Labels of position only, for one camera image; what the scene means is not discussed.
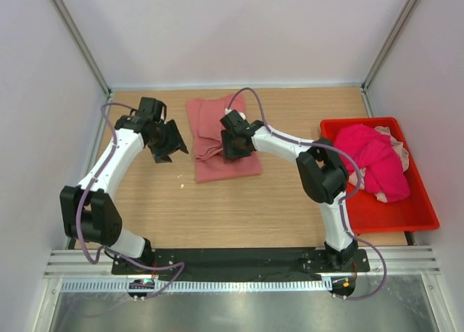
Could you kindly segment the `salmon pink t shirt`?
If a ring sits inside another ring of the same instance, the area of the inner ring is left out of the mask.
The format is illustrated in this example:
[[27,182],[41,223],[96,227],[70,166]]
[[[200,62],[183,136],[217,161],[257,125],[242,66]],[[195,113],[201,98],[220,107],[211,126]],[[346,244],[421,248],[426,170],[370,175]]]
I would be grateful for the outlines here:
[[225,109],[233,101],[232,109],[244,114],[245,99],[242,95],[233,98],[231,94],[219,99],[190,99],[186,102],[189,126],[193,136],[195,181],[209,183],[232,178],[257,176],[262,173],[262,165],[256,154],[235,161],[223,156],[220,119]]

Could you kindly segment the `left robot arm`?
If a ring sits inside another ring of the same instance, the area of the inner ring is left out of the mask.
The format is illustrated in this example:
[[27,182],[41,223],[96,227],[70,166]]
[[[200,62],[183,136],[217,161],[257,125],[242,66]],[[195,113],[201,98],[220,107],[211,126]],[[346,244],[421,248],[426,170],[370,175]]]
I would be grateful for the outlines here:
[[109,129],[107,148],[89,173],[76,186],[65,186],[60,192],[64,231],[81,244],[98,244],[128,262],[149,267],[154,262],[149,240],[123,227],[113,198],[144,149],[149,149],[156,163],[171,162],[171,154],[188,149],[175,121],[167,117],[167,105],[156,98],[141,98],[138,108],[130,109]]

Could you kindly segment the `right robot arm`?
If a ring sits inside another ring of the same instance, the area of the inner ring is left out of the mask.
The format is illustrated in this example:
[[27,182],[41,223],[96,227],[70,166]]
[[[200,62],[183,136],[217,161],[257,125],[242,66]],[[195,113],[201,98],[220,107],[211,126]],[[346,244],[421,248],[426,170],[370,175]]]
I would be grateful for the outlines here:
[[261,120],[249,123],[245,115],[231,109],[225,111],[220,123],[226,160],[236,161],[261,152],[297,166],[304,192],[319,204],[328,263],[336,270],[349,266],[358,248],[344,201],[349,173],[331,141],[290,136]]

